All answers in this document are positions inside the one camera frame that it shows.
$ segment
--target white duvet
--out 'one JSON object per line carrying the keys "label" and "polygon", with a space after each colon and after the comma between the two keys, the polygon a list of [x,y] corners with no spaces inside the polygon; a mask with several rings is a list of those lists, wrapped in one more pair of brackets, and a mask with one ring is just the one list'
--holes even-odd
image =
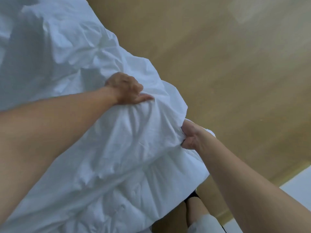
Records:
{"label": "white duvet", "polygon": [[57,158],[0,232],[138,232],[208,176],[180,147],[187,106],[149,60],[119,46],[85,0],[0,0],[0,110],[94,90],[115,72],[155,101],[115,106]]}

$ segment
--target tan floor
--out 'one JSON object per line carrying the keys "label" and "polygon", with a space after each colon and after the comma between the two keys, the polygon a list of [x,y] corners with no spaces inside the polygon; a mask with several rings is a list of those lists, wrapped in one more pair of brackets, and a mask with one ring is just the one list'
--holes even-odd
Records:
{"label": "tan floor", "polygon": [[[311,0],[88,1],[177,87],[189,119],[263,176],[281,184],[311,160]],[[210,177],[198,192],[230,217]]]}

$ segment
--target black sock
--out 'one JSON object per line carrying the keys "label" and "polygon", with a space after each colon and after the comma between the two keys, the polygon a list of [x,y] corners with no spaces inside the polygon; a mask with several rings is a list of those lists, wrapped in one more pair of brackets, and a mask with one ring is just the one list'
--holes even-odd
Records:
{"label": "black sock", "polygon": [[184,200],[185,203],[187,203],[187,200],[190,199],[191,197],[198,197],[200,198],[197,193],[195,192],[195,190]]}

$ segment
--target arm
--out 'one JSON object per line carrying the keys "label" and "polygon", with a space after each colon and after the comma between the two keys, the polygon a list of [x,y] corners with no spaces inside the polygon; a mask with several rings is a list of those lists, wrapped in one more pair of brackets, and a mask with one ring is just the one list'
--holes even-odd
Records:
{"label": "arm", "polygon": [[109,108],[153,99],[133,77],[105,87],[21,105],[0,113],[0,224],[44,174]]}
{"label": "arm", "polygon": [[311,230],[311,212],[263,178],[200,126],[185,120],[185,149],[195,149],[244,233]]}

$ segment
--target white bedding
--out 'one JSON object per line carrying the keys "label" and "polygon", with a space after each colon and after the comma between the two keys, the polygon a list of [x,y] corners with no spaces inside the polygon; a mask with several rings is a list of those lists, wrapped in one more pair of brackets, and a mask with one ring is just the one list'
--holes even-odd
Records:
{"label": "white bedding", "polygon": [[180,147],[187,106],[85,0],[0,0],[0,110],[94,90],[122,71],[155,101],[115,106],[58,157],[0,232],[138,232],[208,176]]}

